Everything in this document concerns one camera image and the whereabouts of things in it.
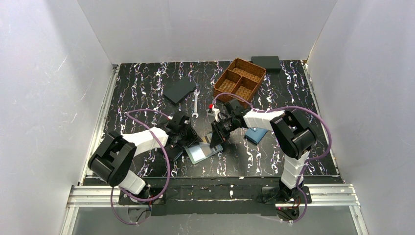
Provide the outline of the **green card holder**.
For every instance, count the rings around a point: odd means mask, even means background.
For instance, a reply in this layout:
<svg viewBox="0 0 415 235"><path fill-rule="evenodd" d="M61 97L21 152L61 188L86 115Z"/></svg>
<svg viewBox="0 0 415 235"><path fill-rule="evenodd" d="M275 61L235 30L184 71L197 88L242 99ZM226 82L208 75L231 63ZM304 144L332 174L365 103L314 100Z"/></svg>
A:
<svg viewBox="0 0 415 235"><path fill-rule="evenodd" d="M194 165L223 151L222 145L210 148L209 144L203 143L203 141L184 149Z"/></svg>

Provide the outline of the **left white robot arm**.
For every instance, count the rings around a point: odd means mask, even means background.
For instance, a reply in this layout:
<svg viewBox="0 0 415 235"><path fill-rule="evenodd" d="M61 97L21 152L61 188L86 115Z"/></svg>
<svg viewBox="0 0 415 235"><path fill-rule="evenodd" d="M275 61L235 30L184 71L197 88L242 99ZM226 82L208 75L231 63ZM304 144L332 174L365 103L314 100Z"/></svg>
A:
<svg viewBox="0 0 415 235"><path fill-rule="evenodd" d="M159 148L168 159L175 159L185 147L201 142L190 116L181 111L154 127L133 134L107 133L88 161L88 168L112 187L139 195L148 184L130 170L133 158Z"/></svg>

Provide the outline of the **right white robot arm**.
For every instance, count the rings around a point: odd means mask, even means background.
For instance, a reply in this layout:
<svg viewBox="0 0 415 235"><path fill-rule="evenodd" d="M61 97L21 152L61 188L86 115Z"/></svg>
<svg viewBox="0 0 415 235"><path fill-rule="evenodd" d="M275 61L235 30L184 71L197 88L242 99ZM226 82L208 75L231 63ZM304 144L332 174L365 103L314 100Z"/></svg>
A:
<svg viewBox="0 0 415 235"><path fill-rule="evenodd" d="M208 114L215 120L211 123L212 137L210 146L214 147L226 142L230 133L239 128L259 128L272 131L284 153L284 170L279 181L281 190L291 192L301 187L302 169L317 135L309 126L299 109L261 112L244 107L237 99L225 104L227 114L224 115L214 104L210 104Z"/></svg>

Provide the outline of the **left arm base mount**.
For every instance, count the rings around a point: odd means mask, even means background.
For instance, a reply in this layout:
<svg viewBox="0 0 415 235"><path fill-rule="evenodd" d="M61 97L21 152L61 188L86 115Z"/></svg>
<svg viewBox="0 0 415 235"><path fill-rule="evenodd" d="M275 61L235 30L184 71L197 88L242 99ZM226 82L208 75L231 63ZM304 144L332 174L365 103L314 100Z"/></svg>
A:
<svg viewBox="0 0 415 235"><path fill-rule="evenodd" d="M147 190L142 191L140 194L135 195L135 197L139 198L152 198L157 196L162 191L162 187L157 188L148 188ZM151 202L142 202L138 201L134 198L129 197L124 192L120 192L118 203L120 205L165 205L166 203L166 193L162 194L155 200Z"/></svg>

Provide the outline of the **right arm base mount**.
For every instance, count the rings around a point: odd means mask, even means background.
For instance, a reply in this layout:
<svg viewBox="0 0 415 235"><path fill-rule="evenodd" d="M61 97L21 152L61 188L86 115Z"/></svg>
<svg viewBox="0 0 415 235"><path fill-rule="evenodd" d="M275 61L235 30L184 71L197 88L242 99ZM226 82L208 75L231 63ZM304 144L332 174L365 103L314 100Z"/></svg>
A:
<svg viewBox="0 0 415 235"><path fill-rule="evenodd" d="M261 204L276 205L277 216L284 222L295 222L303 212L301 206L312 203L309 187L303 187L302 192L296 187L288 189L283 187L263 187L257 196Z"/></svg>

